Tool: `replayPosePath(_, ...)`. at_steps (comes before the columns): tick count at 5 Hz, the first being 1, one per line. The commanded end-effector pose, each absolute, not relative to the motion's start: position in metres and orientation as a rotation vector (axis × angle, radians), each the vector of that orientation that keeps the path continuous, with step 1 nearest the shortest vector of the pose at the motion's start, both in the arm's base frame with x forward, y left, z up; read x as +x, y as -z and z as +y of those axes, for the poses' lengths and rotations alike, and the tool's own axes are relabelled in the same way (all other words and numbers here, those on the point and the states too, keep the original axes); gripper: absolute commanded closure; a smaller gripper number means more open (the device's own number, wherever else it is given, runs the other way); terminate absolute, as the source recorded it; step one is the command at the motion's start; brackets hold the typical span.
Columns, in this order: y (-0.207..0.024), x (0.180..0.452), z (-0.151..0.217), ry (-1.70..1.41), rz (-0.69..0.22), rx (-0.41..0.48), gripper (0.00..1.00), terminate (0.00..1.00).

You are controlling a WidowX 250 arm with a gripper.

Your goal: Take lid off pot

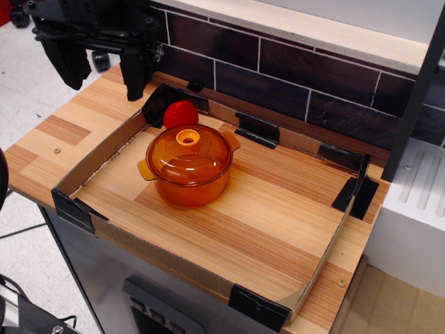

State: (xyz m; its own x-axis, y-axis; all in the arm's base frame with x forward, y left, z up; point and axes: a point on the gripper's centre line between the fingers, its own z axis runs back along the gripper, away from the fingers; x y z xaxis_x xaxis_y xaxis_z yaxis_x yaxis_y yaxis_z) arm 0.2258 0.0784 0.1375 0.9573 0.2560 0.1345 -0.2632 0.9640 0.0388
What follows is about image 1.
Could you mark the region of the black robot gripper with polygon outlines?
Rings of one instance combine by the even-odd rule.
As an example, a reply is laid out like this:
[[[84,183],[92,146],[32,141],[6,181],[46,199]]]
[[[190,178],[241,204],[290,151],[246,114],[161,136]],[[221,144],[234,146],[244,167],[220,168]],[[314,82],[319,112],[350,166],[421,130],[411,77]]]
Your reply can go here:
[[[80,90],[92,72],[86,49],[120,55],[127,99],[143,97],[161,57],[159,21],[142,1],[28,1],[35,39],[64,83]]]

